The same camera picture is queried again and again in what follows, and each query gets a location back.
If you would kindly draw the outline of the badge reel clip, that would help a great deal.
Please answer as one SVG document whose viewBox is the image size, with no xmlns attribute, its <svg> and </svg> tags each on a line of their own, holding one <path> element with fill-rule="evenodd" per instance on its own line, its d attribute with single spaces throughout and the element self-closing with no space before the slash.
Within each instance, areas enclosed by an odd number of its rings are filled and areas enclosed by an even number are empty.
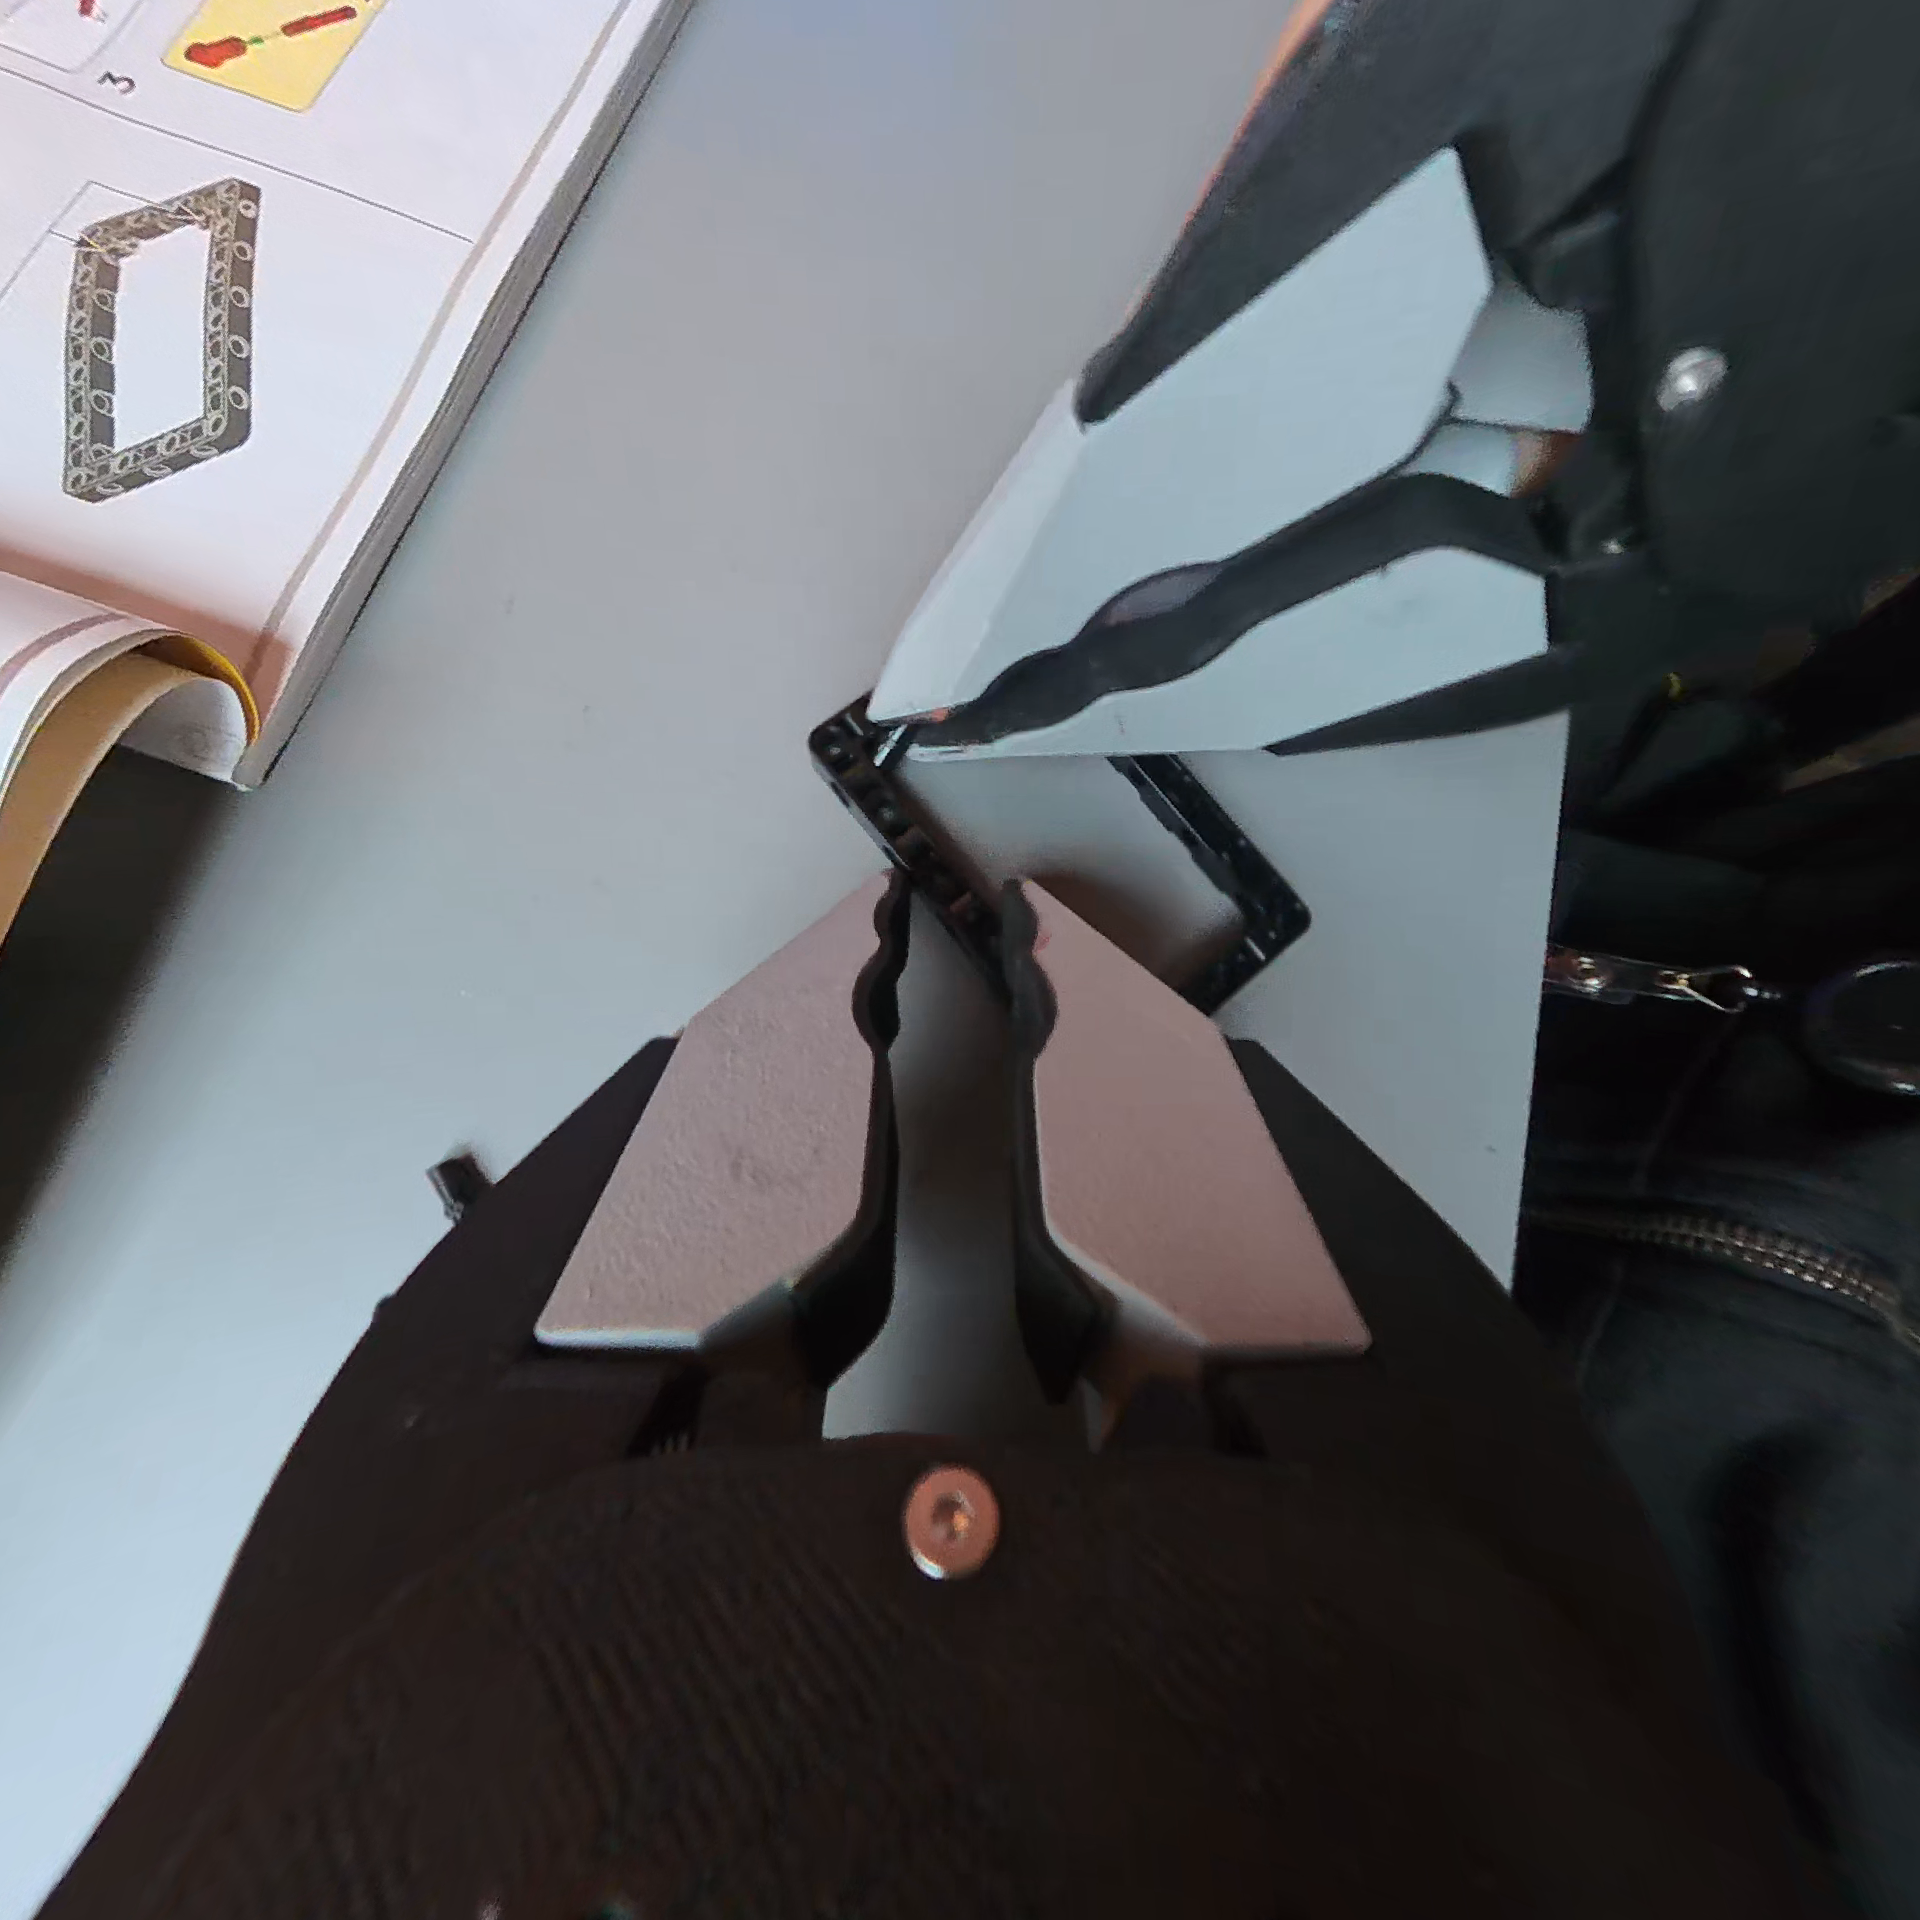
<svg viewBox="0 0 1920 1920">
<path fill-rule="evenodd" d="M 1812 981 L 1779 981 L 1740 963 L 1649 963 L 1547 942 L 1541 987 L 1598 1004 L 1669 1003 L 1718 1018 L 1783 1018 L 1826 1077 L 1877 1098 L 1916 1098 L 1916 958 L 1873 957 Z"/>
</svg>

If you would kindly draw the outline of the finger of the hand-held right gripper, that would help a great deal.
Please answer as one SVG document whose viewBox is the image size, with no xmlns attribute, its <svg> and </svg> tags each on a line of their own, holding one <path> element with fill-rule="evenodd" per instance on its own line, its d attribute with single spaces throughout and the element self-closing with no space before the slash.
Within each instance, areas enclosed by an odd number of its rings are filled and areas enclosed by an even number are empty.
<svg viewBox="0 0 1920 1920">
<path fill-rule="evenodd" d="M 899 635 L 924 756 L 1231 754 L 1391 736 L 1400 709 L 1547 650 L 1538 513 L 1459 472 L 1276 509 L 1068 485 L 968 533 Z"/>
<path fill-rule="evenodd" d="M 1061 386 L 909 612 L 869 712 L 960 709 L 1125 585 L 1231 558 L 1400 468 L 1492 283 L 1443 148 L 1109 419 Z"/>
</svg>

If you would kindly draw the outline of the black lego frame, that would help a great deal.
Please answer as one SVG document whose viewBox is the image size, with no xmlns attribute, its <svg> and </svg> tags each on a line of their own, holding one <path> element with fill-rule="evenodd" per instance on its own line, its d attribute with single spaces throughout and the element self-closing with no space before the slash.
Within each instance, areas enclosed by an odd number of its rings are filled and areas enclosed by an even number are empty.
<svg viewBox="0 0 1920 1920">
<path fill-rule="evenodd" d="M 1001 975 L 1001 921 L 985 877 L 968 865 L 935 814 L 899 777 L 912 729 L 878 724 L 869 698 L 831 712 L 811 734 L 813 769 L 901 872 L 985 988 L 1010 1003 Z M 1198 1013 L 1217 1014 L 1308 930 L 1308 904 L 1228 817 L 1180 754 L 1109 756 L 1190 863 L 1233 907 L 1239 932 L 1171 979 Z"/>
</svg>

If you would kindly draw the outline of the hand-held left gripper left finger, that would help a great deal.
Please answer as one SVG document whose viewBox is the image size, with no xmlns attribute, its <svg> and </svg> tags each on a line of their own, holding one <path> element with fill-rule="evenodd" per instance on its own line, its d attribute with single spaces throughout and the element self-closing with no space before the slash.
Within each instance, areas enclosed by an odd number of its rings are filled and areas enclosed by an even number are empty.
<svg viewBox="0 0 1920 1920">
<path fill-rule="evenodd" d="M 536 1337 L 815 1391 L 893 1310 L 912 889 L 875 874 L 672 1039 Z"/>
</svg>

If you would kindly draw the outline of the open instruction booklet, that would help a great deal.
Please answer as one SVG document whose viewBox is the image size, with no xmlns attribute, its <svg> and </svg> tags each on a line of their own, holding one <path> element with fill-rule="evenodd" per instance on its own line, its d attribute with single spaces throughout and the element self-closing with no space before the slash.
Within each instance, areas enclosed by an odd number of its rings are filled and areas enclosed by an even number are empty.
<svg viewBox="0 0 1920 1920">
<path fill-rule="evenodd" d="M 267 777 L 690 4 L 4 4 L 4 930 Z"/>
</svg>

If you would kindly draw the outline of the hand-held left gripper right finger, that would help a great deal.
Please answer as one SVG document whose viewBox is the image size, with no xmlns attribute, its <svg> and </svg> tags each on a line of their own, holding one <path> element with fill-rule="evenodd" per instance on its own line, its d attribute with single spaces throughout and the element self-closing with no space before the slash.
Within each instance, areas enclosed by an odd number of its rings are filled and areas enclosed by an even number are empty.
<svg viewBox="0 0 1920 1920">
<path fill-rule="evenodd" d="M 1001 889 L 1017 1318 L 1048 1403 L 1268 1361 L 1369 1321 L 1217 1026 L 1031 877 Z"/>
</svg>

